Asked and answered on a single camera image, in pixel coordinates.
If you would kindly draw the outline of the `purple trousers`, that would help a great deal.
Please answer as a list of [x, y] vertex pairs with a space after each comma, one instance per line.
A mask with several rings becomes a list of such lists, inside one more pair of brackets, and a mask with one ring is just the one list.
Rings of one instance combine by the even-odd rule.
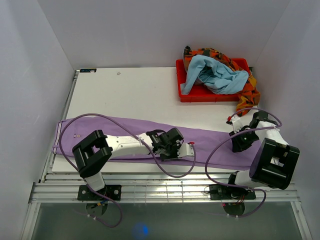
[[[55, 139], [52, 145], [54, 154], [66, 154], [73, 156], [72, 149], [81, 140], [95, 130], [102, 130], [104, 134], [111, 136], [127, 136], [128, 129], [135, 135], [153, 130], [168, 131], [171, 125], [152, 122], [148, 120], [112, 117], [110, 120], [100, 116], [81, 117], [76, 121], [65, 119], [56, 125]], [[204, 130], [198, 128], [178, 127], [185, 142], [194, 142], [196, 151], [196, 166], [204, 166], [211, 151], [229, 134], [226, 132]], [[242, 152], [232, 151], [232, 142], [222, 145], [212, 156], [209, 162], [211, 168], [248, 170], [261, 146], [260, 141], [255, 141], [250, 148]]]

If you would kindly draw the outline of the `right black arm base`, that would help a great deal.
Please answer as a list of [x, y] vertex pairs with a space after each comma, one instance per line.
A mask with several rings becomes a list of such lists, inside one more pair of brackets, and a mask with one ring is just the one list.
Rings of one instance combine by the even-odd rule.
[[205, 187], [204, 193], [211, 200], [255, 200], [256, 194], [244, 188], [230, 187], [220, 184], [211, 184]]

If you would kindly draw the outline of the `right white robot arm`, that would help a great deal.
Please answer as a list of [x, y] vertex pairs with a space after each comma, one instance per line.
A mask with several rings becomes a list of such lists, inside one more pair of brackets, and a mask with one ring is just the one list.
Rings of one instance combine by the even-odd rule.
[[232, 199], [244, 193], [244, 186], [285, 190], [292, 180], [300, 150], [283, 139], [278, 129], [280, 122], [269, 115], [258, 110], [248, 125], [243, 125], [236, 114], [227, 120], [233, 128], [229, 135], [234, 153], [247, 150], [256, 141], [261, 143], [250, 168], [230, 175], [225, 191]]

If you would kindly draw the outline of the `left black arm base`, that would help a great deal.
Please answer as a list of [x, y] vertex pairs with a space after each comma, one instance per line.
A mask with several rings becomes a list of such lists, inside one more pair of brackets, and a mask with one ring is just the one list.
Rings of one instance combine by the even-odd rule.
[[[121, 199], [122, 186], [119, 184], [105, 185], [104, 188], [97, 190], [101, 195], [119, 201]], [[78, 201], [103, 201], [105, 198], [93, 193], [86, 185], [81, 185], [77, 194]]]

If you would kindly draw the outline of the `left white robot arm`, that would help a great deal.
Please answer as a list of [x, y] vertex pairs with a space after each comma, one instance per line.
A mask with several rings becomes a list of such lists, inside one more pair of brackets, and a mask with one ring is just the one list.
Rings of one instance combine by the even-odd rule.
[[106, 195], [101, 169], [110, 159], [129, 155], [160, 156], [161, 160], [192, 157], [194, 150], [176, 128], [147, 131], [133, 136], [105, 135], [95, 130], [72, 149], [79, 175], [89, 185], [88, 193], [100, 200]]

